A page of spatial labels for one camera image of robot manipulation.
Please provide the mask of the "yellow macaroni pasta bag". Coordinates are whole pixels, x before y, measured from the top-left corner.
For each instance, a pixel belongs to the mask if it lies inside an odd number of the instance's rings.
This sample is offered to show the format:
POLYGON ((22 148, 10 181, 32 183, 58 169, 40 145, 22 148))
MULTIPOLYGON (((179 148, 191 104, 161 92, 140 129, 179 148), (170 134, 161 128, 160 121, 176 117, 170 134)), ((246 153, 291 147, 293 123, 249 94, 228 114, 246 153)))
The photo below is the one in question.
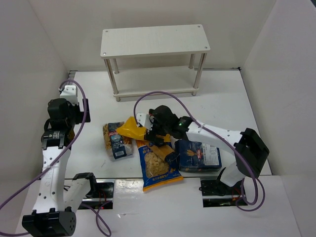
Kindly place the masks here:
POLYGON ((145 127, 137 126, 134 117, 129 117, 122 126, 117 128, 117 133, 124 137, 144 141, 146 130, 145 127))

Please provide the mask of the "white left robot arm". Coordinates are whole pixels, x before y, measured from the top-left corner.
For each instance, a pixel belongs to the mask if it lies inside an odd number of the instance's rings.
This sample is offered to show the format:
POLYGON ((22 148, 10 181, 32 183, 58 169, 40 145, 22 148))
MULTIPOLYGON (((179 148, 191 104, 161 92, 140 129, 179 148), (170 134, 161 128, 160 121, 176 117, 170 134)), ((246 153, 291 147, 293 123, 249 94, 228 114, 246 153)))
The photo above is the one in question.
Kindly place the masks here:
POLYGON ((78 173, 68 190, 64 190, 65 174, 75 125, 90 122, 88 99, 79 103, 65 98, 48 102, 49 119, 44 124, 41 137, 43 154, 39 193, 32 213, 22 218, 23 228, 33 237, 70 237, 77 224, 76 211, 86 195, 95 192, 93 173, 78 173))

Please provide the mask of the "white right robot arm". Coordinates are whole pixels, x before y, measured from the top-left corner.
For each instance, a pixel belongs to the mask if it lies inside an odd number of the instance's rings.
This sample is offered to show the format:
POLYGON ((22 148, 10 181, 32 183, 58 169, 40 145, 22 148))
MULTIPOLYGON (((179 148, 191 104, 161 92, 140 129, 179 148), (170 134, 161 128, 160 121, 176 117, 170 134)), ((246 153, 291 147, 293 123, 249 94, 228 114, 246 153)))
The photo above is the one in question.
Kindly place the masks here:
POLYGON ((164 105, 150 109, 145 114, 138 113, 136 121, 146 128, 145 139, 148 141, 160 144, 163 136, 171 135, 178 140, 209 144, 235 156, 235 161, 213 181, 210 189, 215 196, 225 195, 246 177, 255 181, 270 153, 257 132, 251 128, 234 131, 214 127, 198 121, 191 114, 178 117, 164 105))

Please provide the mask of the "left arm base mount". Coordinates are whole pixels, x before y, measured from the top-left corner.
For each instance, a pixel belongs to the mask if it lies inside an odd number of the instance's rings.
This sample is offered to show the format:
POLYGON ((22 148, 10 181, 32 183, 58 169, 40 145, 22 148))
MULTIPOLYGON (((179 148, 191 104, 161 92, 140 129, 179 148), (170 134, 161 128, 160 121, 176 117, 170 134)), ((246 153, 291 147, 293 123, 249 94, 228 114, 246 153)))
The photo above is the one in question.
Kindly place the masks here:
POLYGON ((113 209, 114 179, 97 179, 96 182, 97 191, 92 196, 85 196, 82 203, 94 210, 113 209))

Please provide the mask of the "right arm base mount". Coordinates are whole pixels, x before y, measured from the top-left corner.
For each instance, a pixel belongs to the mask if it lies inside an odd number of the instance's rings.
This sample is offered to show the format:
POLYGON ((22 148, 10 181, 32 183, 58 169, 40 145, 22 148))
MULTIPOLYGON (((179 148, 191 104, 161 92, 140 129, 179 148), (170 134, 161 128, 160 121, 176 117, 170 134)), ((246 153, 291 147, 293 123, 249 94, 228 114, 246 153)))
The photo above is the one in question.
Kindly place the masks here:
POLYGON ((233 187, 217 182, 214 179, 201 179, 199 191, 202 194, 203 207, 247 206, 241 197, 241 181, 233 187))

